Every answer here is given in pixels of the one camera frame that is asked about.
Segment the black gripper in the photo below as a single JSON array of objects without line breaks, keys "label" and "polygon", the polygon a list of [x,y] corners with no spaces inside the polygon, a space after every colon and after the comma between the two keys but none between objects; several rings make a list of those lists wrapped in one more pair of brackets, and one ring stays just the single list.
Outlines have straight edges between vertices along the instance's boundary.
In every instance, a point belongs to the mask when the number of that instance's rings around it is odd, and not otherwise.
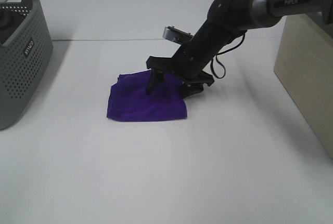
[{"label": "black gripper", "polygon": [[214,83],[212,75],[203,68],[212,59],[211,45],[208,41],[214,27],[205,21],[193,38],[179,49],[171,58],[150,56],[146,66],[150,69],[150,77],[146,86],[146,95],[151,95],[164,83],[164,73],[179,78],[184,83],[180,87],[180,96],[187,98],[203,92],[203,84]]}]

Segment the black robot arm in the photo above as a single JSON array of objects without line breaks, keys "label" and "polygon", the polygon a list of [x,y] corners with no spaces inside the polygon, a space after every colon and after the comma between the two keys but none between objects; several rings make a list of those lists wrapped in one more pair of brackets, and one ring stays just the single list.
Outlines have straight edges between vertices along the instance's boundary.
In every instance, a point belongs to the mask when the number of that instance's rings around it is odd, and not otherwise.
[{"label": "black robot arm", "polygon": [[168,73],[180,79],[182,98],[203,91],[214,83],[213,75],[203,68],[219,51],[251,29],[270,28],[283,16],[320,12],[324,24],[332,23],[332,0],[214,0],[199,30],[190,35],[174,27],[165,28],[163,37],[180,45],[171,58],[150,56],[151,70],[146,94],[164,82]]}]

